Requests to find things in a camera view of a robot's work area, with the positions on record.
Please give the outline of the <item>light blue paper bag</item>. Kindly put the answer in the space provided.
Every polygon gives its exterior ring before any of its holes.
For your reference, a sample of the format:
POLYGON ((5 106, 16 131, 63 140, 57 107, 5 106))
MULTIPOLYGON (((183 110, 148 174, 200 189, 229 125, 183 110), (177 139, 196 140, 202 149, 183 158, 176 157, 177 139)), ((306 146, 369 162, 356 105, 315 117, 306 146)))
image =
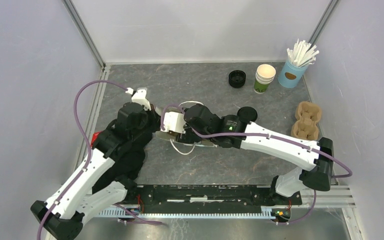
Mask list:
POLYGON ((179 109, 186 111, 187 105, 202 104, 199 101, 188 100, 166 107, 157 107, 156 113, 161 117, 160 130, 155 133, 156 137, 170 142, 171 146, 181 155, 189 155, 196 147, 215 148, 216 145, 207 139, 197 136, 192 128, 186 124, 184 114, 179 109), (180 151, 176 145, 191 146, 187 152, 180 151))

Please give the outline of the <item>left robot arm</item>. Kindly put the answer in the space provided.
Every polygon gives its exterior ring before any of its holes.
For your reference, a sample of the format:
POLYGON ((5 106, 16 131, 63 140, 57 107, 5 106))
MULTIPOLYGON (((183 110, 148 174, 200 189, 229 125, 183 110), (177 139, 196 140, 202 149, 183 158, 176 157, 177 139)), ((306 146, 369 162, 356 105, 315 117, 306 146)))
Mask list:
POLYGON ((133 203, 145 147, 160 124, 160 109, 124 104, 116 119, 89 142, 85 159, 69 179, 47 200, 32 204, 39 222, 36 237, 46 230, 58 240, 73 240, 104 209, 133 203))

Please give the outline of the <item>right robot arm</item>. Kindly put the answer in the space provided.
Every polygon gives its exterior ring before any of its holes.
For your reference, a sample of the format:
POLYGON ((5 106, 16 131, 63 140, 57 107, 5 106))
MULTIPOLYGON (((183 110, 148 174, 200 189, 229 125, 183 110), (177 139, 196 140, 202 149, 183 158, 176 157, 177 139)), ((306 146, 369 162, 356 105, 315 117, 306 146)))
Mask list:
POLYGON ((304 140, 266 129, 239 114, 218 117, 206 106, 195 104, 180 109, 185 144, 209 141, 221 148, 235 148, 269 154, 294 164, 295 169, 274 177, 269 199, 282 204, 294 193, 309 188, 327 192, 333 177, 333 141, 304 140))

